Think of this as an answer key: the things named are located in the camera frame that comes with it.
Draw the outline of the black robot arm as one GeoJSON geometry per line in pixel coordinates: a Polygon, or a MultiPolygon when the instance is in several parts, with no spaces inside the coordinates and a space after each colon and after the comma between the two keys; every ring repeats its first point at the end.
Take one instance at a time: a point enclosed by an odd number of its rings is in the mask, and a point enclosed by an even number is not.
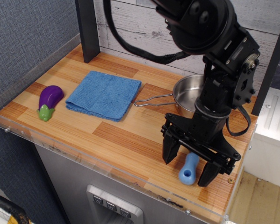
{"type": "Polygon", "coordinates": [[[198,185],[208,186],[218,174],[230,174],[240,154],[226,141],[223,128],[232,110],[247,121],[243,105],[255,93],[253,76],[259,46],[237,22],[228,0],[158,0],[175,44],[190,55],[203,55],[204,85],[192,118],[167,113],[162,127],[163,159],[170,163],[180,146],[207,163],[198,185]]]}

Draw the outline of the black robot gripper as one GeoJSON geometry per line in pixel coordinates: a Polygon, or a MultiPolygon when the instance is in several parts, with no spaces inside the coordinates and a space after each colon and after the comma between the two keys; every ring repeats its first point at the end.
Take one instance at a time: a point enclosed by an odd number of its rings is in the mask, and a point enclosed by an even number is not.
{"type": "Polygon", "coordinates": [[[207,187],[221,173],[231,174],[241,155],[226,141],[223,128],[231,108],[212,111],[201,100],[195,102],[193,117],[185,118],[167,113],[162,126],[162,157],[169,164],[183,145],[207,161],[199,178],[198,186],[207,187]]]}

